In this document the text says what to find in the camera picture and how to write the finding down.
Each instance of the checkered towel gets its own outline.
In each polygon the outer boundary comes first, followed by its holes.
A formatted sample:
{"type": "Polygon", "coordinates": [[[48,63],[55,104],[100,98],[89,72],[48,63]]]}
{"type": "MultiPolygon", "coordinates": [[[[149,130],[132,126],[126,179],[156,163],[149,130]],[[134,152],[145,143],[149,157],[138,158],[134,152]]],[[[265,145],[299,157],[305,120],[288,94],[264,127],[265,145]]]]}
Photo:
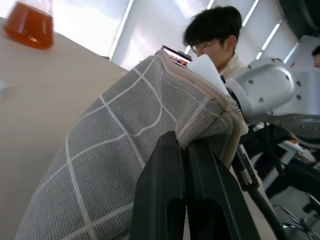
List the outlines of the checkered towel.
{"type": "Polygon", "coordinates": [[[242,116],[233,100],[164,51],[84,112],[34,194],[17,240],[118,240],[129,233],[135,185],[157,140],[206,138],[230,166],[242,116]]]}

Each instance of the black hair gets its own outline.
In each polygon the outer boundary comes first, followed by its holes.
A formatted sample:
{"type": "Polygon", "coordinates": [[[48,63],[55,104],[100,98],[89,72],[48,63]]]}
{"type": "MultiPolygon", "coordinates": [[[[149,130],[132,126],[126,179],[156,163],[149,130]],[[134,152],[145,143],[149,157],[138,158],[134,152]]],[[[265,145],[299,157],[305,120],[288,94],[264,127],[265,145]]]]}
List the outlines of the black hair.
{"type": "Polygon", "coordinates": [[[215,38],[223,44],[231,35],[238,41],[241,27],[241,14],[235,7],[217,6],[194,17],[183,34],[183,44],[194,46],[215,38]]]}
{"type": "Polygon", "coordinates": [[[318,54],[320,54],[320,45],[317,46],[317,47],[313,50],[312,56],[314,57],[314,56],[316,56],[316,55],[318,55],[318,54]]]}

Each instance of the orange liquid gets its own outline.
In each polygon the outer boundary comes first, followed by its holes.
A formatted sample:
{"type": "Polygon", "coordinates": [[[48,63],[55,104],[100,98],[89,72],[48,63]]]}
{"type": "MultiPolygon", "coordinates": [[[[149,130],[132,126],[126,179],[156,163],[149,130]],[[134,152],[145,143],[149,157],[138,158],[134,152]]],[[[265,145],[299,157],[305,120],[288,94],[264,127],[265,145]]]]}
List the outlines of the orange liquid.
{"type": "Polygon", "coordinates": [[[48,49],[54,44],[53,17],[20,2],[3,29],[13,40],[29,47],[48,49]]]}

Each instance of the beige table surface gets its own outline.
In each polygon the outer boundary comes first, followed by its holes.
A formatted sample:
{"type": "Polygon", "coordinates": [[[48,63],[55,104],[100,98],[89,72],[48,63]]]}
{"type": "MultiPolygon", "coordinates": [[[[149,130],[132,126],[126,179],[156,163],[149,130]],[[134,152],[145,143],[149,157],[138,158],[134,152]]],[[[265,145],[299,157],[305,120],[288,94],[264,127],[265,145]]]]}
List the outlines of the beige table surface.
{"type": "Polygon", "coordinates": [[[68,129],[126,72],[59,34],[50,50],[0,35],[0,240],[13,239],[68,129]]]}

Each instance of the black cable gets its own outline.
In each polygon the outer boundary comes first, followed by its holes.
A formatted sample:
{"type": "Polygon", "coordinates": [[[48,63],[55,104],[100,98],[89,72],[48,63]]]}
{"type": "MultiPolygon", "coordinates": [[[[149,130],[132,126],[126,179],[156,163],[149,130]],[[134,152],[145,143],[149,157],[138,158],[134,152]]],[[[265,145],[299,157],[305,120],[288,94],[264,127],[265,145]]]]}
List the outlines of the black cable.
{"type": "Polygon", "coordinates": [[[275,169],[277,170],[279,176],[283,177],[285,175],[285,172],[283,170],[283,168],[281,167],[280,163],[280,159],[278,158],[278,156],[275,154],[275,149],[274,149],[274,144],[273,141],[275,139],[275,126],[274,125],[270,125],[269,127],[269,139],[267,140],[268,143],[268,147],[271,151],[271,155],[272,155],[272,159],[271,161],[274,164],[275,169]]]}
{"type": "Polygon", "coordinates": [[[264,152],[267,154],[270,161],[273,163],[275,169],[277,170],[279,176],[284,176],[284,170],[282,169],[280,163],[280,158],[276,155],[273,144],[270,143],[274,140],[274,126],[271,125],[270,127],[267,127],[267,124],[264,123],[264,135],[265,140],[263,140],[254,130],[253,128],[250,128],[249,131],[254,134],[254,136],[262,143],[262,146],[264,148],[264,152]]]}
{"type": "Polygon", "coordinates": [[[264,215],[269,226],[272,228],[272,231],[278,240],[288,240],[285,231],[283,230],[278,218],[275,213],[271,210],[270,206],[260,194],[257,189],[250,189],[248,191],[250,197],[259,208],[260,212],[264,215]]]}

